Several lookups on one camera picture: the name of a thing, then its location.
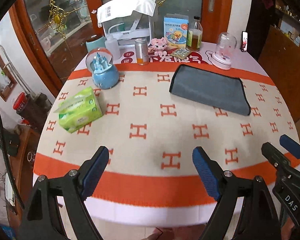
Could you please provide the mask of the purple and grey towel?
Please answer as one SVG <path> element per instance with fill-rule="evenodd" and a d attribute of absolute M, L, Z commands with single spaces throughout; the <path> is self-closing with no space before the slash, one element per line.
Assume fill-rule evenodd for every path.
<path fill-rule="evenodd" d="M 249 116 L 251 107 L 241 79 L 181 64 L 174 72 L 169 92 L 173 95 Z"/>

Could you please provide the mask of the green tissue pack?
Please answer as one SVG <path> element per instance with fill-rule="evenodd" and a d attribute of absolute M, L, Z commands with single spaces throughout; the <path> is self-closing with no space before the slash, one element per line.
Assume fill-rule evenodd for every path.
<path fill-rule="evenodd" d="M 87 87 L 66 99 L 53 112 L 58 115 L 59 125 L 69 133 L 74 133 L 103 116 L 92 87 Z"/>

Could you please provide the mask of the red lidded jar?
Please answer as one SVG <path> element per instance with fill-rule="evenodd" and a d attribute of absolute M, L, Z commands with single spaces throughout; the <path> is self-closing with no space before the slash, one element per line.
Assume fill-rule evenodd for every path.
<path fill-rule="evenodd" d="M 16 111 L 22 109 L 26 105 L 27 101 L 28 101 L 27 94 L 21 92 L 19 96 L 16 98 L 16 100 L 14 101 L 13 109 Z"/>

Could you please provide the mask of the smartphone on stand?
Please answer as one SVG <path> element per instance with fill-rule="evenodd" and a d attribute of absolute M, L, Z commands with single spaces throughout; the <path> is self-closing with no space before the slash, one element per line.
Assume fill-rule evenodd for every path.
<path fill-rule="evenodd" d="M 241 44 L 241 51 L 246 52 L 248 46 L 248 33 L 246 31 L 242 32 L 242 44 Z"/>

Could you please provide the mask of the glass dome pink base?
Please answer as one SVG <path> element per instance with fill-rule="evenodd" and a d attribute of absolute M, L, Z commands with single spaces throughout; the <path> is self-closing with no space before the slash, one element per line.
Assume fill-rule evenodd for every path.
<path fill-rule="evenodd" d="M 220 69 L 229 70 L 236 46 L 237 40 L 233 35 L 227 32 L 221 33 L 215 51 L 211 56 L 212 64 Z"/>

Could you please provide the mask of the orange H-pattern blanket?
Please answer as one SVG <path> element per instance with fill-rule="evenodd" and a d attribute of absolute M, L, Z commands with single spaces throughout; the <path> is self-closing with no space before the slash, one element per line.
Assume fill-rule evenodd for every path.
<path fill-rule="evenodd" d="M 61 177 L 79 168 L 100 146 L 109 162 L 94 197 L 135 206 L 182 207 L 212 202 L 192 162 L 202 147 L 211 159 L 238 177 L 275 180 L 275 169 L 261 153 L 262 144 L 279 147 L 297 130 L 279 90 L 266 75 L 224 70 L 242 80 L 251 112 L 238 115 L 170 93 L 177 63 L 145 66 L 119 64 L 119 83 L 94 89 L 103 115 L 69 133 L 52 110 L 43 128 L 34 174 Z"/>

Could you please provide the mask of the blister pill pack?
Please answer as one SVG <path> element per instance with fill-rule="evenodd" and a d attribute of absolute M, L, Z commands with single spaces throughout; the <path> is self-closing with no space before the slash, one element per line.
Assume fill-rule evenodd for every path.
<path fill-rule="evenodd" d="M 178 48 L 170 53 L 171 56 L 184 60 L 191 54 L 191 51 L 186 48 Z"/>

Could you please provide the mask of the oil bottle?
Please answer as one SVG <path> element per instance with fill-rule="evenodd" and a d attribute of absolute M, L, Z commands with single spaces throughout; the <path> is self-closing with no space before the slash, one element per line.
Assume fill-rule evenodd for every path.
<path fill-rule="evenodd" d="M 200 17 L 194 16 L 189 24 L 187 32 L 187 47 L 189 50 L 198 51 L 202 42 L 203 28 L 200 23 Z"/>

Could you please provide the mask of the pink toy figure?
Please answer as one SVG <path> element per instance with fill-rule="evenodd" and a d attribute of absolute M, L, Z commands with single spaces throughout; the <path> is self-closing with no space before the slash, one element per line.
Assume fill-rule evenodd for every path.
<path fill-rule="evenodd" d="M 166 56 L 168 48 L 168 40 L 165 37 L 153 38 L 151 40 L 150 52 L 155 56 Z"/>

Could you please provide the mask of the blue castle snow globe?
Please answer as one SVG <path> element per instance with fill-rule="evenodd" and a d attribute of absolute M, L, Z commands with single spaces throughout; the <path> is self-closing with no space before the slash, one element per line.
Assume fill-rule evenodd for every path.
<path fill-rule="evenodd" d="M 108 49 L 98 47 L 91 50 L 87 54 L 85 64 L 97 88 L 111 89 L 118 83 L 119 71 L 113 64 L 113 56 Z"/>

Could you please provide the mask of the yellow duck box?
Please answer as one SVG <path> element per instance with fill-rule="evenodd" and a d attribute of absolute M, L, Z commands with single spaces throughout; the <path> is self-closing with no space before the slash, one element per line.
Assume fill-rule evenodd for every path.
<path fill-rule="evenodd" d="M 170 48 L 186 48 L 189 17 L 180 14 L 166 14 L 164 37 Z"/>

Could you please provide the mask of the silver metal can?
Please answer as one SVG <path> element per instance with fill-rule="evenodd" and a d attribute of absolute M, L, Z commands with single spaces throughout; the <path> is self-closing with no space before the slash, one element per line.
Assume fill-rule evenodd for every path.
<path fill-rule="evenodd" d="M 145 65 L 149 63 L 148 44 L 145 38 L 137 38 L 135 40 L 135 52 L 137 64 Z"/>

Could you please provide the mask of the teal cup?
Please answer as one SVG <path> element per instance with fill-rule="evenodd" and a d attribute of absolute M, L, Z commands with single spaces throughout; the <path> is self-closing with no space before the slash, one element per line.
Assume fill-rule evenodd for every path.
<path fill-rule="evenodd" d="M 85 42 L 87 51 L 91 52 L 96 48 L 105 48 L 105 41 L 106 38 L 103 35 L 93 35 L 89 37 Z"/>

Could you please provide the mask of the white plastic bottle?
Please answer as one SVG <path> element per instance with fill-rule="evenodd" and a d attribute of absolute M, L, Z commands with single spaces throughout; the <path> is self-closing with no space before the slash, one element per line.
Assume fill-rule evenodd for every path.
<path fill-rule="evenodd" d="M 121 57 L 119 43 L 113 35 L 108 34 L 105 41 L 106 48 L 111 52 L 113 60 L 118 60 Z"/>

